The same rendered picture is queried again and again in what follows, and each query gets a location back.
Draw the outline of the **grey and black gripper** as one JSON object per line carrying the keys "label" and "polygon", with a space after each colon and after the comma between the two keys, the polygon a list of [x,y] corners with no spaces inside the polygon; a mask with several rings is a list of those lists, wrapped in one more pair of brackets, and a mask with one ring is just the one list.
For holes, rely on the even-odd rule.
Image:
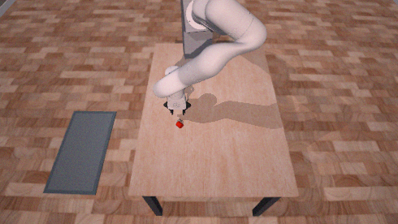
{"label": "grey and black gripper", "polygon": [[191,104],[186,101],[185,94],[180,99],[172,99],[167,97],[167,102],[163,104],[167,109],[170,110],[171,115],[173,115],[173,110],[183,110],[183,115],[185,110],[191,107]]}

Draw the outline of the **red short cylinder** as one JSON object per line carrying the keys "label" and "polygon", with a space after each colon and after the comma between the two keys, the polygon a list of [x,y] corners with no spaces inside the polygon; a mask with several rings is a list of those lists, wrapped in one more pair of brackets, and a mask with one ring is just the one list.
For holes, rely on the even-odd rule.
{"label": "red short cylinder", "polygon": [[177,126],[178,128],[181,128],[181,127],[183,126],[183,124],[182,124],[180,121],[178,121],[178,122],[176,123],[176,126]]}

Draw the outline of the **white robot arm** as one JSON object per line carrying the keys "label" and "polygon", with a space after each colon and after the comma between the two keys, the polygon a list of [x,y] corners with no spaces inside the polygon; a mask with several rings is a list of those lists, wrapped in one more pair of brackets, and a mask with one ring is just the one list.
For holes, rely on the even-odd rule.
{"label": "white robot arm", "polygon": [[192,0],[188,4],[188,23],[195,29],[216,30],[217,34],[228,35],[235,41],[209,45],[182,67],[168,67],[165,77],[154,84],[157,97],[180,99],[188,86],[216,76],[231,59],[264,44],[267,37],[265,25],[236,0],[208,1]]}

